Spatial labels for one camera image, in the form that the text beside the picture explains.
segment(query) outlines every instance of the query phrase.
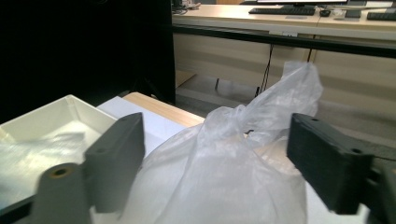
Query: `desk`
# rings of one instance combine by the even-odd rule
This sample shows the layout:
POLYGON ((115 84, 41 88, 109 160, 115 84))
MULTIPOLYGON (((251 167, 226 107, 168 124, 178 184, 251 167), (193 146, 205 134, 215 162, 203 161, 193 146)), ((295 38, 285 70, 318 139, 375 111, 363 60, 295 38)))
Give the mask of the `desk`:
POLYGON ((203 5, 174 15, 176 68, 257 87, 270 59, 269 44, 275 44, 268 86, 279 81, 284 62, 308 61, 318 68, 322 100, 394 113, 396 22, 367 21, 367 10, 359 21, 321 18, 318 12, 312 17, 249 15, 253 7, 203 5), (198 28, 189 35, 188 27, 178 26, 198 28), (290 34, 298 37, 284 36, 290 34))
POLYGON ((185 127, 191 127, 204 122, 204 118, 201 118, 197 115, 174 107, 172 105, 158 101, 139 92, 129 93, 128 95, 124 96, 123 99, 135 105, 146 108, 149 111, 159 114, 164 118, 170 119, 185 127))

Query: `white plastic tray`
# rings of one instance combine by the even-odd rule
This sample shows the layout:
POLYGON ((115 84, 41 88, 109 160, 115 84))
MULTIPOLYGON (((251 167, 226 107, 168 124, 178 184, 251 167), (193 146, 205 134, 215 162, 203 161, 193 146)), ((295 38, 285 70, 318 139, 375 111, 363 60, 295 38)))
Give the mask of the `white plastic tray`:
POLYGON ((42 142, 46 143, 46 139, 52 140, 58 134, 80 134, 83 136, 78 139, 80 147, 78 151, 73 151, 80 159, 69 161, 80 163, 88 147, 116 120, 74 95, 66 95, 64 98, 1 124, 0 144, 2 147, 0 149, 4 154, 2 155, 3 163, 0 165, 6 169, 0 171, 0 183, 5 184, 3 188, 0 188, 0 213, 3 209, 32 196, 40 174, 53 166, 53 163, 58 162, 58 159, 59 162, 63 161, 64 154, 57 150, 62 149, 62 145, 44 148, 47 150, 45 154, 35 151, 41 148, 42 139, 44 139, 42 142), (29 144, 30 142, 33 144, 27 145, 28 147, 19 147, 21 143, 29 144), (26 157, 18 153, 14 156, 11 153, 15 150, 19 150, 21 154, 26 154, 29 158, 25 159, 26 157))

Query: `plastic bag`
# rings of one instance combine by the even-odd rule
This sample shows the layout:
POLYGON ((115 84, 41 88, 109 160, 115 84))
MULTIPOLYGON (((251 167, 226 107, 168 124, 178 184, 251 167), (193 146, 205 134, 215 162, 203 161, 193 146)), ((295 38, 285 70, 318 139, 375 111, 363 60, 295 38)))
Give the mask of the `plastic bag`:
POLYGON ((122 223, 306 223, 304 179, 285 143, 291 114, 314 116, 321 93, 312 63, 287 62, 247 106, 220 107, 171 137, 145 158, 122 223))

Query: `white paper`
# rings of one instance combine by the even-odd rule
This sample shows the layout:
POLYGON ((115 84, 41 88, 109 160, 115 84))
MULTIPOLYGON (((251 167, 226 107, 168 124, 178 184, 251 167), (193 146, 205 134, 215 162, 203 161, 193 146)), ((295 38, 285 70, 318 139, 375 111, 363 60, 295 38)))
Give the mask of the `white paper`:
POLYGON ((97 108, 103 110, 116 119, 138 112, 143 114, 146 145, 145 157, 147 157, 147 155, 152 150, 154 150, 168 138, 186 128, 181 124, 178 124, 170 119, 166 119, 118 96, 104 102, 103 104, 97 106, 97 108))

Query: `keyboard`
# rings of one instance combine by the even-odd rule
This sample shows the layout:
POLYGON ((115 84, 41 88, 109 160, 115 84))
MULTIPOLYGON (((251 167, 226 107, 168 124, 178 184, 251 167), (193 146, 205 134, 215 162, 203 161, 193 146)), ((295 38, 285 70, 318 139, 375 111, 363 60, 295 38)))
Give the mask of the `keyboard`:
POLYGON ((248 13, 249 14, 270 14, 270 15, 313 16, 315 14, 315 9, 314 8, 306 8, 306 7, 280 7, 280 8, 254 7, 248 13))
POLYGON ((367 21, 396 21, 396 13, 394 13, 394 12, 369 12, 369 13, 367 13, 367 21))

